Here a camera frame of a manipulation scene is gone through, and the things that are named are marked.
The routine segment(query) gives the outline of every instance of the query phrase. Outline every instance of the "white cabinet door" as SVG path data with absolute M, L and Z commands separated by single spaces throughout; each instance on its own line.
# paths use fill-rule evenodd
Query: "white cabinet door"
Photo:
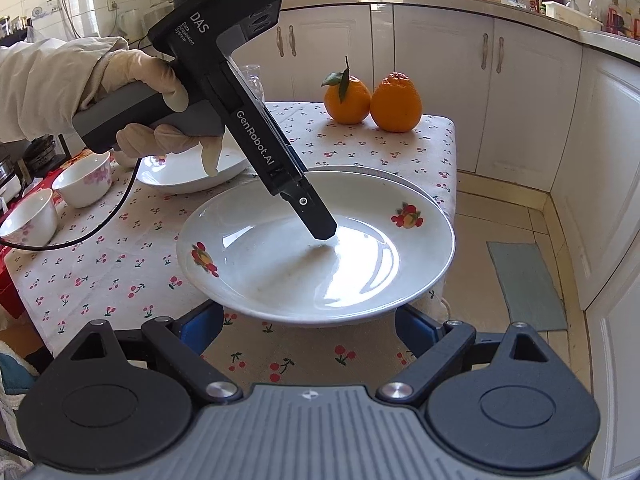
M 581 59 L 578 44 L 495 20 L 476 173 L 551 190 L 574 112 Z
M 585 48 L 551 195 L 587 308 L 640 227 L 640 68 Z
M 260 65 L 260 82 L 267 101 L 293 101 L 290 54 L 287 56 L 287 25 L 282 16 L 276 27 L 271 27 L 260 36 L 238 48 L 232 59 L 236 65 Z
M 413 80 L 423 113 L 454 122 L 458 168 L 475 171 L 492 70 L 494 20 L 455 10 L 394 6 L 394 33 L 396 70 Z
M 296 101 L 322 102 L 322 81 L 345 68 L 373 92 L 373 47 L 369 5 L 286 10 L 281 21 Z
M 631 480 L 640 471 L 640 239 L 587 309 L 593 396 L 600 433 L 591 449 L 595 478 Z

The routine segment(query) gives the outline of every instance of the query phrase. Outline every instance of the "white glove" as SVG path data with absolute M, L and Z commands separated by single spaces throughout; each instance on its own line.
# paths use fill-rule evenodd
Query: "white glove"
M 109 58 L 95 100 L 99 101 L 110 92 L 136 80 L 161 92 L 171 110 L 186 110 L 189 96 L 174 71 L 163 60 L 148 56 L 141 50 L 121 50 Z M 160 124 L 152 130 L 148 126 L 131 123 L 118 131 L 116 138 L 120 149 L 132 158 L 181 153 L 200 143 L 205 171 L 210 176 L 218 173 L 216 168 L 222 151 L 222 137 L 188 137 L 168 124 Z

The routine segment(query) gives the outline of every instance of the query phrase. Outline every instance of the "floor mat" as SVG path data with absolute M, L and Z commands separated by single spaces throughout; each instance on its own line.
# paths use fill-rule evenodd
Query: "floor mat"
M 536 244 L 487 242 L 511 321 L 566 330 L 564 306 Z

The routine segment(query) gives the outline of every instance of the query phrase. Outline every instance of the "sleeve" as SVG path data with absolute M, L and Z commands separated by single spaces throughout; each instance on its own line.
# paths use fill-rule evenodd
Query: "sleeve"
M 0 142 L 72 132 L 72 117 L 95 93 L 85 87 L 95 86 L 110 54 L 127 47 L 122 38 L 0 47 Z

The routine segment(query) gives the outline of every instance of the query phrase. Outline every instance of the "cherry pattern tablecloth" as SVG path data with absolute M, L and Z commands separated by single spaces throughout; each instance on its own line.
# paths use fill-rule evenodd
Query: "cherry pattern tablecloth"
M 414 131 L 396 135 L 379 131 L 371 118 L 356 126 L 336 124 L 321 104 L 268 108 L 308 167 L 353 164 L 398 174 L 427 191 L 452 218 L 456 149 L 448 119 L 423 116 Z M 79 210 L 58 205 L 60 229 L 53 242 L 78 238 L 118 203 L 131 170 L 113 164 L 114 184 L 103 199 Z M 108 319 L 114 329 L 138 328 L 148 318 L 177 318 L 203 302 L 206 297 L 187 282 L 176 261 L 178 232 L 203 202 L 252 178 L 247 171 L 215 189 L 183 195 L 137 182 L 121 211 L 95 237 L 64 250 L 9 254 L 11 277 L 53 355 L 91 319 Z M 439 304 L 443 284 L 417 306 Z M 413 360 L 396 337 L 393 313 L 354 326 L 309 329 L 231 309 L 205 358 L 244 388 L 252 382 L 377 386 Z

